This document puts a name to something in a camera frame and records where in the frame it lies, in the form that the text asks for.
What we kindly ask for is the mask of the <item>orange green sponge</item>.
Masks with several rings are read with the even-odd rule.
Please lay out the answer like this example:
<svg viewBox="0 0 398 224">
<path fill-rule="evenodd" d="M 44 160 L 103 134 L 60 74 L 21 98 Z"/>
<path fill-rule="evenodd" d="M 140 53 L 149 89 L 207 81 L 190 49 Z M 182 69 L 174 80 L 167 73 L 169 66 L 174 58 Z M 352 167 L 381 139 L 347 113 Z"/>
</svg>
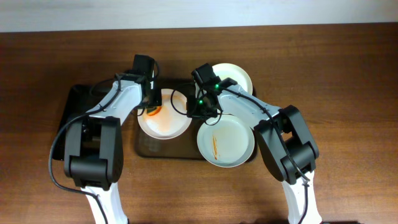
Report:
<svg viewBox="0 0 398 224">
<path fill-rule="evenodd" d="M 156 115 L 161 109 L 162 109 L 161 106 L 155 106 L 155 107 L 147 108 L 147 109 L 146 109 L 146 115 L 148 115 L 148 116 L 154 116 L 154 115 Z"/>
</svg>

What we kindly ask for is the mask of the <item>white plate with stain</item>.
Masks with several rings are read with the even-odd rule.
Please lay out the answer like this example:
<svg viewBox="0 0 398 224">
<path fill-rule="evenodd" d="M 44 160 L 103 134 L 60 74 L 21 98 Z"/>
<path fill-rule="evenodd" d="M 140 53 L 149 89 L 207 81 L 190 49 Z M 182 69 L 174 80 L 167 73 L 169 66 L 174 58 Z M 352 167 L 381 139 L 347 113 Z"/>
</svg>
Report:
<svg viewBox="0 0 398 224">
<path fill-rule="evenodd" d="M 173 105 L 182 113 L 180 114 L 172 107 L 170 100 L 172 92 L 173 89 L 163 88 L 160 109 L 156 109 L 151 114 L 145 111 L 137 118 L 140 128 L 152 138 L 161 140 L 176 138 L 185 132 L 192 122 L 191 118 L 183 115 L 187 112 L 187 98 L 179 91 L 174 92 Z"/>
</svg>

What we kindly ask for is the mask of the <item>light green plate with stain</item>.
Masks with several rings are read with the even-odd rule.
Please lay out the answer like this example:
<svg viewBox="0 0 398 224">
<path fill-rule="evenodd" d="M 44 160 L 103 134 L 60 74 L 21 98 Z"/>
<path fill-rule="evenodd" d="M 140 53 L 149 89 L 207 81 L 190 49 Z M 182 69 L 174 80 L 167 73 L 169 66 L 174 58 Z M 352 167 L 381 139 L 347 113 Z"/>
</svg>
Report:
<svg viewBox="0 0 398 224">
<path fill-rule="evenodd" d="M 251 128 L 233 115 L 210 118 L 197 133 L 200 154 L 214 166 L 232 168 L 248 161 L 254 152 Z"/>
</svg>

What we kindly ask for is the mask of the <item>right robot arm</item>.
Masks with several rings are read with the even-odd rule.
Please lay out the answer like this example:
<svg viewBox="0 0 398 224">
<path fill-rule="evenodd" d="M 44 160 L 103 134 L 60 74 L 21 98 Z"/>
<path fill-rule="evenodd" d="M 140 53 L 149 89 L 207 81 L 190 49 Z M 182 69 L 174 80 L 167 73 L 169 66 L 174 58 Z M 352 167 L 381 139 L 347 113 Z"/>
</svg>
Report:
<svg viewBox="0 0 398 224">
<path fill-rule="evenodd" d="M 301 112 L 267 104 L 231 78 L 194 82 L 198 90 L 188 99 L 188 115 L 210 118 L 221 111 L 248 125 L 267 170 L 282 184 L 289 223 L 321 223 L 313 186 L 319 151 Z"/>
</svg>

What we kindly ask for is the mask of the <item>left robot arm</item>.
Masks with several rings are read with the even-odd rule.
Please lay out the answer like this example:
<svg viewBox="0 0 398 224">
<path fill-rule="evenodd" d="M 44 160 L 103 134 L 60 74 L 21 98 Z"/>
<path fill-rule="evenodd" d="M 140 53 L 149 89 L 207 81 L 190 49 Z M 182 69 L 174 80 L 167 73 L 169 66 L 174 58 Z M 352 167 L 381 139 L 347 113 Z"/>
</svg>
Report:
<svg viewBox="0 0 398 224">
<path fill-rule="evenodd" d="M 96 223 L 128 223 L 119 196 L 124 165 L 121 126 L 131 111 L 160 104 L 153 69 L 117 74 L 110 91 L 92 109 L 72 118 L 65 134 L 64 173 L 74 192 L 87 197 Z"/>
</svg>

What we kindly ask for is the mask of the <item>brown tray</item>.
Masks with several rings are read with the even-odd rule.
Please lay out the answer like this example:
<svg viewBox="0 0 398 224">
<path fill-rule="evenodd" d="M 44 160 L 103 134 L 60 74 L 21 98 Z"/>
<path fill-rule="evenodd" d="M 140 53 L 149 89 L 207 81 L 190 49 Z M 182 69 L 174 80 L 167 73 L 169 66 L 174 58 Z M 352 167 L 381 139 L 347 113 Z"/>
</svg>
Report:
<svg viewBox="0 0 398 224">
<path fill-rule="evenodd" d="M 190 79 L 170 78 L 160 79 L 157 87 L 161 89 L 175 89 L 184 96 L 193 95 L 193 83 Z M 145 158 L 156 159 L 184 159 L 193 161 L 204 161 L 205 158 L 200 154 L 197 146 L 197 134 L 199 128 L 204 124 L 204 128 L 211 127 L 206 125 L 202 120 L 194 119 L 188 128 L 179 136 L 172 139 L 156 139 L 151 137 L 144 131 L 144 115 L 138 116 L 134 124 L 134 150 Z M 182 148 L 177 148 L 178 143 L 182 144 Z M 253 161 L 257 156 L 256 138 L 254 138 L 253 152 L 246 162 Z"/>
</svg>

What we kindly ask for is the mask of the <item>black tray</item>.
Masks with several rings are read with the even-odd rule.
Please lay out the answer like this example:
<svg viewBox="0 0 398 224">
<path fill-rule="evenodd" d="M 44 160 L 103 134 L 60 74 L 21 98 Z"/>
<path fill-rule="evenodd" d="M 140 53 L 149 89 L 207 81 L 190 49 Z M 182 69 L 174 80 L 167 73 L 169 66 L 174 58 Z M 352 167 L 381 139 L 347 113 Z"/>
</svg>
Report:
<svg viewBox="0 0 398 224">
<path fill-rule="evenodd" d="M 92 89 L 88 85 L 74 85 L 69 91 L 68 99 L 60 121 L 57 139 L 54 140 L 52 159 L 64 160 L 65 154 L 78 152 L 82 156 L 98 155 L 100 153 L 101 133 L 105 124 L 115 123 L 110 116 L 90 117 L 86 116 L 69 127 L 65 125 L 73 118 L 85 113 L 88 109 L 100 105 L 98 97 L 92 95 Z M 81 125 L 80 147 L 75 149 L 77 138 L 68 134 L 68 130 Z"/>
</svg>

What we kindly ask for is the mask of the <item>cream plate at back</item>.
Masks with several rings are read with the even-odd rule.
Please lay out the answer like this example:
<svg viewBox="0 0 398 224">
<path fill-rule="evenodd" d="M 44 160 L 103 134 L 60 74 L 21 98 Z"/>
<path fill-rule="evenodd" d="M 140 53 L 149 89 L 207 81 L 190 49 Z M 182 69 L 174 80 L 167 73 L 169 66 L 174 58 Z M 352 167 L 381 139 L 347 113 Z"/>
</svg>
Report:
<svg viewBox="0 0 398 224">
<path fill-rule="evenodd" d="M 251 78 L 245 70 L 241 67 L 232 63 L 219 63 L 212 66 L 212 69 L 216 76 L 219 76 L 221 80 L 231 78 L 249 94 L 253 93 L 253 85 Z"/>
</svg>

